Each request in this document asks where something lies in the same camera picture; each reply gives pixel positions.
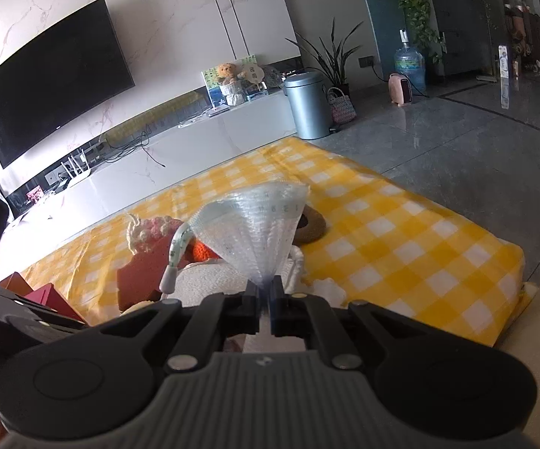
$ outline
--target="metal screw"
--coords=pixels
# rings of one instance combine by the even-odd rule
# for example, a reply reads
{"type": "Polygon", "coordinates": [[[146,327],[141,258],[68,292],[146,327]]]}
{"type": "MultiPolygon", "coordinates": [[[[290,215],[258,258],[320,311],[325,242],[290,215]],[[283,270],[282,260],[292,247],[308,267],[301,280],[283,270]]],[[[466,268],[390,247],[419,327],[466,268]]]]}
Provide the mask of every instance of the metal screw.
{"type": "Polygon", "coordinates": [[[186,371],[197,365],[197,358],[190,354],[178,354],[168,360],[168,365],[175,371],[186,371]]]}
{"type": "Polygon", "coordinates": [[[338,369],[355,369],[362,365],[362,359],[356,354],[338,354],[332,358],[332,364],[338,369]]]}
{"type": "Polygon", "coordinates": [[[256,364],[259,364],[260,366],[267,366],[272,362],[272,358],[270,356],[261,356],[256,360],[256,364]]]}

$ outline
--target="round donut cushion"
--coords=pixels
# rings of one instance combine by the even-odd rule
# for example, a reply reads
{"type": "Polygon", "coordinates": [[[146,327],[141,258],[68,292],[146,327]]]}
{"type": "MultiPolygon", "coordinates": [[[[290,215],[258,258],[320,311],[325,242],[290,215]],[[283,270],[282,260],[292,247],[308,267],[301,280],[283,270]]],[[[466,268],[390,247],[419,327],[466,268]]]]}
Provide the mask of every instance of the round donut cushion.
{"type": "Polygon", "coordinates": [[[293,245],[300,246],[311,243],[324,236],[324,233],[326,233],[326,221],[324,217],[306,204],[297,229],[295,230],[293,245]]]}

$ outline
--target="yellow checkered blanket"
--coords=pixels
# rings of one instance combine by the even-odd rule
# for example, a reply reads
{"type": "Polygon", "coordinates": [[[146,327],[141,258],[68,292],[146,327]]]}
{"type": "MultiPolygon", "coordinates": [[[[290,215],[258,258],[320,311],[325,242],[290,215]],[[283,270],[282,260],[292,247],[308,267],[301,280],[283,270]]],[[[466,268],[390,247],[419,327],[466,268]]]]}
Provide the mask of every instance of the yellow checkered blanket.
{"type": "MultiPolygon", "coordinates": [[[[187,220],[229,190],[271,180],[308,184],[326,235],[303,246],[304,282],[332,278],[366,299],[492,345],[522,296],[524,256],[513,244],[344,157],[288,137],[172,186],[130,209],[187,220]]],[[[85,319],[119,314],[116,270],[131,258],[128,217],[105,224],[29,267],[34,288],[54,283],[85,319]]]]}

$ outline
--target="trash can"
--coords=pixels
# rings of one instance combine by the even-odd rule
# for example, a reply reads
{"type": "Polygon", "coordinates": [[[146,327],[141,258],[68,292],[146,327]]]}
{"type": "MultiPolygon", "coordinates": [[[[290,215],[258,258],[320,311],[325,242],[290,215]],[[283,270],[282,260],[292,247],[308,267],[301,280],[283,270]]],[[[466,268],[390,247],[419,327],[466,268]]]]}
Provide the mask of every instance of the trash can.
{"type": "Polygon", "coordinates": [[[289,97],[297,135],[305,140],[330,134],[331,106],[323,81],[324,75],[317,71],[295,74],[284,81],[284,94],[289,97]]]}

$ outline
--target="black tv screen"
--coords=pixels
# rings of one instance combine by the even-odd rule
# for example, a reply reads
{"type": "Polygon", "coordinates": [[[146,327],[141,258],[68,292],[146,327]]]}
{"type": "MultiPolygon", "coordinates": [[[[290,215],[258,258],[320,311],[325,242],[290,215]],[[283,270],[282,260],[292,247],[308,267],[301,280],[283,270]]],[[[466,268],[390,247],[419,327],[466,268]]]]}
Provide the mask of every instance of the black tv screen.
{"type": "Polygon", "coordinates": [[[104,0],[60,20],[0,65],[0,163],[135,84],[104,0]]]}

